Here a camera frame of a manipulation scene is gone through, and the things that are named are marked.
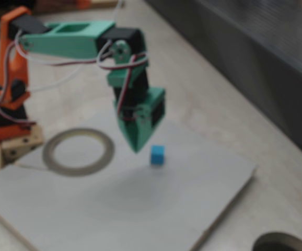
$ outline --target metal ring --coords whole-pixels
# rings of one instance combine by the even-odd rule
[[[103,155],[97,161],[79,168],[71,168],[58,163],[54,158],[55,148],[58,144],[73,136],[90,136],[100,141],[104,145]],[[43,161],[50,170],[65,176],[85,176],[98,172],[111,162],[113,156],[114,143],[112,140],[103,132],[86,128],[71,129],[57,134],[44,146],[42,155]]]

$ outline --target white board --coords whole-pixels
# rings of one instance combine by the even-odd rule
[[[134,154],[111,110],[83,124],[115,143],[99,173],[48,171],[38,149],[0,172],[0,215],[40,251],[188,251],[249,181],[254,164],[164,121]],[[151,144],[166,164],[149,165]],[[73,151],[66,146],[66,154]]]

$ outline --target white wire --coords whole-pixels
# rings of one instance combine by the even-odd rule
[[[43,91],[43,90],[49,90],[49,89],[52,89],[52,88],[56,88],[56,87],[64,84],[64,82],[68,82],[72,78],[74,78],[79,73],[79,71],[83,68],[83,66],[84,66],[83,64],[79,65],[76,69],[74,69],[74,71],[72,71],[71,73],[69,73],[68,75],[63,77],[62,79],[58,80],[54,84],[30,88],[30,89],[28,89],[28,91],[30,91],[32,93],[35,93],[35,92],[40,92],[40,91]]]
[[[113,11],[113,14],[112,14],[112,20],[115,21],[116,20],[116,17],[117,17],[117,14],[119,12],[119,10],[122,8],[123,6],[123,3],[124,3],[124,0],[119,0],[118,3],[116,4],[116,7]],[[21,49],[20,47],[20,36],[22,34],[22,30],[19,30],[15,36],[15,39],[14,39],[14,42],[15,42],[15,47],[16,47],[16,50],[17,52],[22,56],[24,57],[25,59],[29,60],[29,61],[33,61],[33,62],[36,62],[36,63],[39,63],[39,64],[44,64],[44,65],[56,65],[56,64],[65,64],[65,63],[72,63],[72,62],[80,62],[80,63],[86,63],[86,62],[91,62],[93,61],[94,59],[79,59],[79,60],[55,60],[55,61],[48,61],[48,60],[42,60],[42,59],[38,59],[38,58],[33,58],[27,54],[25,54],[23,52],[23,50]]]
[[[132,63],[134,61],[134,59],[135,59],[135,57],[131,56],[129,62]],[[122,89],[121,89],[120,97],[118,99],[118,108],[117,108],[117,114],[118,114],[118,116],[120,116],[119,112],[120,112],[120,109],[121,109],[121,106],[122,106],[122,102],[123,102],[123,98],[124,98],[123,94],[124,94],[125,90],[129,86],[129,82],[130,81],[128,81],[128,77],[129,77],[129,75],[131,76],[131,72],[130,72],[131,70],[132,69],[128,69],[127,70],[126,76],[124,78],[124,83],[123,83],[123,86],[122,86]]]
[[[3,86],[2,86],[2,92],[1,92],[1,95],[0,95],[0,103],[1,101],[3,100],[4,96],[5,96],[5,93],[6,93],[6,90],[7,90],[7,86],[8,86],[8,64],[9,64],[9,55],[10,55],[10,52],[11,52],[11,49],[13,48],[14,46],[14,43],[11,42],[9,43],[9,45],[7,46],[7,49],[6,49],[6,53],[4,55],[4,68],[3,68],[3,72],[4,72],[4,82],[3,82]]]
[[[108,49],[109,46],[112,45],[112,41],[108,40],[107,43],[101,48],[101,50],[99,51],[99,54],[97,56],[97,65],[105,70],[118,70],[118,69],[124,69],[124,68],[132,68],[132,67],[136,67],[139,66],[141,64],[144,64],[147,62],[148,60],[148,55],[146,52],[140,53],[145,55],[144,58],[142,60],[133,62],[133,63],[128,63],[128,64],[117,64],[117,65],[104,65],[101,62],[101,58],[103,57],[102,54],[105,52],[106,49]]]
[[[116,18],[117,18],[117,15],[118,15],[118,13],[119,13],[119,10],[122,8],[122,6],[123,6],[123,3],[124,3],[124,0],[119,0],[118,1],[118,4],[116,4],[116,7],[115,7],[115,9],[114,9],[114,11],[113,11],[113,15],[112,15],[112,20],[113,21],[115,21],[116,20]]]
[[[0,108],[0,115],[3,116],[5,119],[8,119],[8,120],[13,121],[15,123],[29,123],[29,124],[35,123],[35,121],[31,121],[31,120],[28,120],[28,119],[16,119],[16,118],[13,118],[12,116],[4,113],[1,110],[1,108]]]
[[[76,60],[54,60],[54,61],[48,61],[48,60],[42,60],[42,59],[37,59],[37,58],[33,58],[32,56],[29,56],[27,54],[25,54],[20,46],[20,36],[22,34],[22,30],[19,30],[15,36],[14,39],[14,44],[15,44],[15,48],[17,50],[17,52],[25,59],[29,60],[29,61],[33,61],[39,64],[44,64],[44,65],[57,65],[57,64],[69,64],[69,63],[87,63],[87,62],[92,62],[94,61],[96,58],[92,58],[92,59],[76,59]]]

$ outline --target blue cube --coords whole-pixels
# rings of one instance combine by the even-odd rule
[[[163,165],[165,161],[165,147],[153,145],[151,147],[151,165]]]

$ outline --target wire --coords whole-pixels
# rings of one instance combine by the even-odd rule
[[[136,59],[137,59],[137,55],[132,55],[130,57],[129,62],[133,63],[133,62],[135,62]],[[131,75],[132,75],[132,69],[133,69],[132,67],[128,69],[126,77],[124,79],[124,83],[123,83],[122,90],[121,90],[121,93],[120,93],[120,97],[119,97],[119,100],[118,100],[118,108],[117,108],[118,117],[120,117],[121,108],[122,108],[122,104],[123,104],[123,101],[124,101],[124,98],[125,98],[126,90],[129,87],[129,82],[130,82]]]
[[[17,123],[17,124],[36,124],[35,121],[31,121],[31,120],[28,120],[28,119],[16,119],[16,118],[13,118],[12,116],[4,113],[1,108],[0,108],[0,115],[2,117],[4,117],[5,119],[8,119],[14,123]]]
[[[7,49],[6,49],[5,56],[4,56],[4,69],[3,69],[3,72],[4,72],[4,82],[3,82],[2,93],[0,95],[0,103],[4,99],[4,97],[6,95],[6,92],[7,92],[9,56],[10,56],[10,52],[11,52],[11,50],[12,50],[13,47],[14,47],[14,43],[13,42],[9,43],[9,45],[7,46]]]
[[[61,84],[64,84],[64,82],[68,82],[72,78],[74,78],[79,73],[79,71],[83,68],[83,66],[84,65],[82,65],[82,64],[79,65],[76,69],[74,69],[74,71],[72,71],[71,73],[69,73],[68,75],[63,77],[62,79],[58,80],[56,83],[30,88],[28,91],[30,91],[32,93],[35,93],[35,92],[40,92],[40,91],[43,91],[43,90],[56,88],[56,87],[60,86]]]
[[[113,21],[115,21],[116,20],[116,18],[117,18],[117,15],[118,15],[118,13],[119,13],[119,10],[122,8],[122,6],[123,6],[123,3],[124,3],[124,0],[119,0],[118,1],[118,4],[116,4],[116,7],[115,7],[115,9],[114,9],[114,11],[113,11],[113,15],[112,15],[112,20]]]
[[[16,119],[8,114],[6,114],[5,112],[3,112],[0,108],[0,115],[2,117],[4,117],[5,119],[8,119],[14,123],[17,123],[17,124],[36,124],[35,121],[31,121],[31,120],[28,120],[28,119]]]
[[[29,61],[33,61],[39,64],[49,65],[49,66],[63,66],[63,65],[71,65],[71,64],[87,64],[87,63],[96,63],[96,58],[92,59],[78,59],[78,60],[54,60],[54,61],[48,61],[48,60],[42,60],[33,58],[32,56],[29,56],[24,53],[20,46],[20,36],[22,34],[22,30],[19,30],[16,33],[14,44],[17,52],[25,59]]]
[[[133,63],[128,63],[128,64],[118,64],[118,65],[114,65],[114,66],[108,66],[108,65],[103,65],[101,63],[101,58],[103,57],[102,55],[104,54],[104,52],[109,48],[109,46],[112,45],[112,41],[108,40],[107,43],[102,47],[102,49],[99,51],[98,57],[97,57],[97,65],[104,70],[121,70],[121,69],[128,69],[128,68],[132,68],[132,67],[137,67],[137,66],[141,66],[145,63],[147,63],[148,60],[148,55],[146,52],[141,52],[137,55],[137,57],[142,57],[143,58],[137,62],[133,62]]]

